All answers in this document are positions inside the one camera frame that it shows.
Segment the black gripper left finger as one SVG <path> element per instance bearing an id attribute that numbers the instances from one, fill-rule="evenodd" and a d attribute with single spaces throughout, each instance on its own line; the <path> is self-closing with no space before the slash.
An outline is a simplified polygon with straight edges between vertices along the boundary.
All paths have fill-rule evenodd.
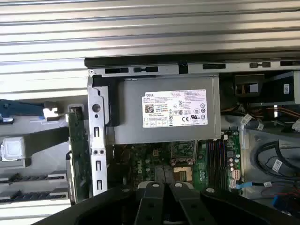
<path id="1" fill-rule="evenodd" d="M 143 196 L 127 186 L 114 187 L 84 200 L 36 225 L 161 225 L 164 184 L 148 182 Z"/>

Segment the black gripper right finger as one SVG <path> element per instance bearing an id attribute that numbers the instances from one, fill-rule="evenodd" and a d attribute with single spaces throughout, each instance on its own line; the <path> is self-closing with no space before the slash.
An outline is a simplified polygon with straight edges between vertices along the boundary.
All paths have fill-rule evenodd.
<path id="1" fill-rule="evenodd" d="M 180 182 L 170 186 L 189 225 L 298 225 L 300 220 L 225 190 L 200 193 Z"/>

